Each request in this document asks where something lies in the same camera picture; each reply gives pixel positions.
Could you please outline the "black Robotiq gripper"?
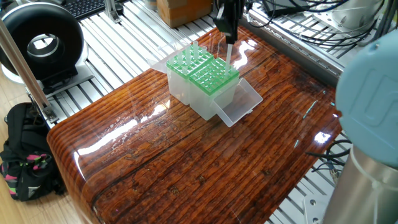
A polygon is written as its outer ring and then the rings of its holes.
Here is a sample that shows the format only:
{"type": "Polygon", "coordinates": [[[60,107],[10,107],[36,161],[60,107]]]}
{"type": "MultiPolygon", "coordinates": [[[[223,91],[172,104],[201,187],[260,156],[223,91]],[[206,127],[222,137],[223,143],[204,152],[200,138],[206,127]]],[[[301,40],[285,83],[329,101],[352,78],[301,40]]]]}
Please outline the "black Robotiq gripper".
{"type": "Polygon", "coordinates": [[[245,0],[214,0],[214,23],[226,36],[227,44],[234,44],[238,38],[238,21],[243,16],[245,0]]]}

